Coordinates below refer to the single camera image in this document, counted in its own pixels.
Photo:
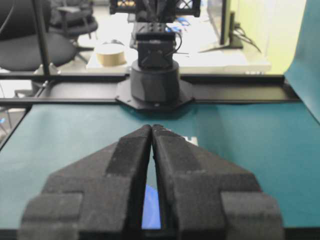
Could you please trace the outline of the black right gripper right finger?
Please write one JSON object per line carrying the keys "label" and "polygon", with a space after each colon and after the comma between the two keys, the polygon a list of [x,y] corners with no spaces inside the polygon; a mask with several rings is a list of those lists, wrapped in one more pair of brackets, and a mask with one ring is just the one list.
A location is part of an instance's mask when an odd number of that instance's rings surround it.
{"label": "black right gripper right finger", "polygon": [[180,240],[284,239],[278,203],[252,172],[161,125],[152,137],[162,211]]}

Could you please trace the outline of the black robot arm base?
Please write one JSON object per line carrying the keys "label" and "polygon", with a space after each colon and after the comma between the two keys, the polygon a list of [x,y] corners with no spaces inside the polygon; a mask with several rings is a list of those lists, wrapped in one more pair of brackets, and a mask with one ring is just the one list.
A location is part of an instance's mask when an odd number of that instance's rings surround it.
{"label": "black robot arm base", "polygon": [[199,17],[199,0],[112,0],[110,14],[135,15],[131,38],[137,59],[128,79],[117,84],[115,99],[136,110],[169,111],[191,102],[192,86],[180,79],[173,55],[181,34],[167,27],[177,16]]}

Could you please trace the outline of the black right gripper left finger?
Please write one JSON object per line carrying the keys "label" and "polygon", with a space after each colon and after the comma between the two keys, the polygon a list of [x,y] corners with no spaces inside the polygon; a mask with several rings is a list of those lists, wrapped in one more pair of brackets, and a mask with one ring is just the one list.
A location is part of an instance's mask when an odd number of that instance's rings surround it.
{"label": "black right gripper left finger", "polygon": [[21,240],[122,239],[141,228],[152,128],[51,173],[23,212]]}

